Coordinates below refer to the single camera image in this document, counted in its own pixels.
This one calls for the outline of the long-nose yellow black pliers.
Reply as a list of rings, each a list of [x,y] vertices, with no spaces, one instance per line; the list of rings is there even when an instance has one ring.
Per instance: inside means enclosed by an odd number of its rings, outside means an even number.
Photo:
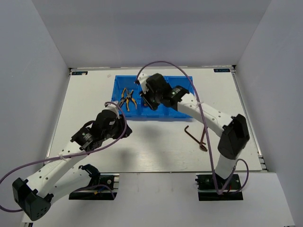
[[[133,90],[129,91],[128,89],[126,89],[126,109],[128,112],[130,112],[130,108],[129,108],[130,101],[133,102],[135,109],[137,109],[137,102],[133,98],[133,92],[134,92]]]

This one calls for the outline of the small yellow black pliers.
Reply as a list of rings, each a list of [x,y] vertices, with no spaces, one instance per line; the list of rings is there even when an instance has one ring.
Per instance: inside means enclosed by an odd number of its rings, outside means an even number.
[[[118,102],[118,106],[121,108],[125,101],[130,97],[130,92],[129,90],[125,87],[121,93],[121,99]]]

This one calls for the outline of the short brown hex key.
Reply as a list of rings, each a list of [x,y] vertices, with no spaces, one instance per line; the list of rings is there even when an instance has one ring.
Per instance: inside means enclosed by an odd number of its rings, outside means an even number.
[[[184,128],[184,132],[191,138],[193,139],[196,143],[200,144],[200,140],[196,139],[189,131],[189,126],[187,125],[185,128]]]

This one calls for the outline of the thick long brown hex key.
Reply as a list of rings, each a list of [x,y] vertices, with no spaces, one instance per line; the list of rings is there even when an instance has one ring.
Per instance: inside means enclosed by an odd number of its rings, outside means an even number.
[[[201,139],[200,139],[199,147],[200,147],[200,149],[201,149],[202,151],[207,152],[206,143],[204,142],[205,134],[206,134],[206,130],[205,130],[205,128],[204,128],[204,129],[203,129],[203,132],[202,132]]]

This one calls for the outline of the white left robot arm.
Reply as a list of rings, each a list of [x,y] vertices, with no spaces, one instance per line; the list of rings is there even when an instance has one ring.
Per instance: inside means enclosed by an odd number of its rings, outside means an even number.
[[[132,133],[123,115],[116,109],[104,109],[96,119],[85,123],[57,155],[25,180],[13,184],[15,202],[31,221],[43,217],[50,207],[67,194],[82,189],[112,191],[112,177],[102,175],[91,164],[78,165],[88,153],[102,146],[107,139],[126,138]]]

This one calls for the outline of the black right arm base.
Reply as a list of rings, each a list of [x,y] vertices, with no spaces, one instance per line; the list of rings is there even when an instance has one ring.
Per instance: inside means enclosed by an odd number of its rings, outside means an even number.
[[[242,201],[243,195],[240,191],[241,183],[238,174],[233,174],[229,183],[224,187],[227,180],[222,179],[219,176],[216,176],[218,189],[224,191],[222,194],[218,194],[215,188],[213,175],[212,174],[203,174],[196,175],[196,184],[198,191],[199,201]]]

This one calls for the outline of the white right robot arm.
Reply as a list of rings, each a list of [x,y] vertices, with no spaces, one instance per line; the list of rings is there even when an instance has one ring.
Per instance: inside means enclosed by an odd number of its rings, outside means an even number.
[[[160,104],[172,108],[206,124],[220,138],[214,184],[226,188],[231,183],[230,174],[236,160],[250,139],[246,118],[241,114],[225,114],[199,102],[189,90],[180,85],[172,87],[159,73],[152,76],[140,74],[138,83],[142,88],[140,96],[152,110],[157,110]]]

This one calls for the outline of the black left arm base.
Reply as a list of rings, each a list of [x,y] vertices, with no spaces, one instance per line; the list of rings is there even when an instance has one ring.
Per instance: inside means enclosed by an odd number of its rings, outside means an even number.
[[[89,182],[69,194],[69,200],[113,201],[119,187],[119,174],[103,174],[91,164],[79,166],[80,173],[86,172]]]

